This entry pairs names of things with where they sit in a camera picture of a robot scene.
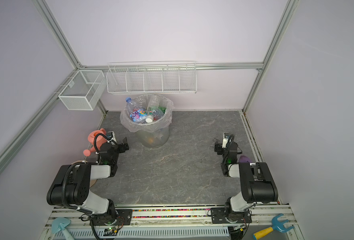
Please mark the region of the green soda bottle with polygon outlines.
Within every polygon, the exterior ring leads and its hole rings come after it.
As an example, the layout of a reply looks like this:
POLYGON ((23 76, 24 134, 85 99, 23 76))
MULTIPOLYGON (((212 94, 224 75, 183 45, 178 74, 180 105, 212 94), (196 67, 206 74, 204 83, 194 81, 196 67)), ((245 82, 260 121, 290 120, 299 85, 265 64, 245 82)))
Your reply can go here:
POLYGON ((166 107, 159 106, 158 109, 159 109, 163 114, 165 114, 165 112, 166 112, 166 107))

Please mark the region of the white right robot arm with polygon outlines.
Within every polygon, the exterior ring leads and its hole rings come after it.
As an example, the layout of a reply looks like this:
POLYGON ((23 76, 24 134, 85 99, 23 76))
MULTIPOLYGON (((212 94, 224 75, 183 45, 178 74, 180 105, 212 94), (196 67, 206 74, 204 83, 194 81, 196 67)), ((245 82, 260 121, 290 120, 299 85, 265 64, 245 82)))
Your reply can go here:
POLYGON ((209 210, 212 223, 247 225, 252 222, 251 208, 278 202, 278 189, 267 163, 239 160, 242 151, 235 142, 235 135, 225 132, 222 142, 215 143, 215 152, 223 157, 223 175, 239 179, 241 191, 228 198, 223 207, 209 210))

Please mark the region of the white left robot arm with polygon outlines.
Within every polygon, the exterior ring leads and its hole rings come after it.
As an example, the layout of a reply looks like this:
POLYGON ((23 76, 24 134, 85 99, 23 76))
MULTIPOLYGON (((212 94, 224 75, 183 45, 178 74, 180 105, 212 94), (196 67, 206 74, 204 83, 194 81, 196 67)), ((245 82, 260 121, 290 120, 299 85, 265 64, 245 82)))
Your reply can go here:
POLYGON ((127 138, 118 143, 114 132, 100 129, 90 133, 88 141, 92 147, 84 150, 83 154, 86 157, 96 154, 97 160, 61 166, 48 190, 46 201, 51 206, 83 213, 93 226, 127 225, 131 214, 118 211, 113 200, 103 198, 90 189, 92 181, 116 175, 119 155, 129 150, 127 138))

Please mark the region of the light blue label bottle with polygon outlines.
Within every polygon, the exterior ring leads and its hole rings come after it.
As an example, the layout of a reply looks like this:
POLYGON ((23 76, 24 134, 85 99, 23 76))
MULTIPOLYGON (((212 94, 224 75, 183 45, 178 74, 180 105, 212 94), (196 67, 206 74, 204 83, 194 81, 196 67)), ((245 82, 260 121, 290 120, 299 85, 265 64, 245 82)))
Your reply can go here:
POLYGON ((147 112, 138 102, 131 98, 126 98, 126 108, 129 112, 129 117, 134 123, 145 123, 147 112))

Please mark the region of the white red label bottle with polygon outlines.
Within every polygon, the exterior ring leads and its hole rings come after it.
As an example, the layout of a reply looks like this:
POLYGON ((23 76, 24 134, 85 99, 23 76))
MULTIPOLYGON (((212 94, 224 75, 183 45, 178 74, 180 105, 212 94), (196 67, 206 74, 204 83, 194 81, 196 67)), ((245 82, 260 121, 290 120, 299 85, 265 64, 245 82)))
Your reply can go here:
POLYGON ((151 110, 151 115, 154 121, 158 121, 164 116, 164 112, 159 108, 154 108, 151 110))

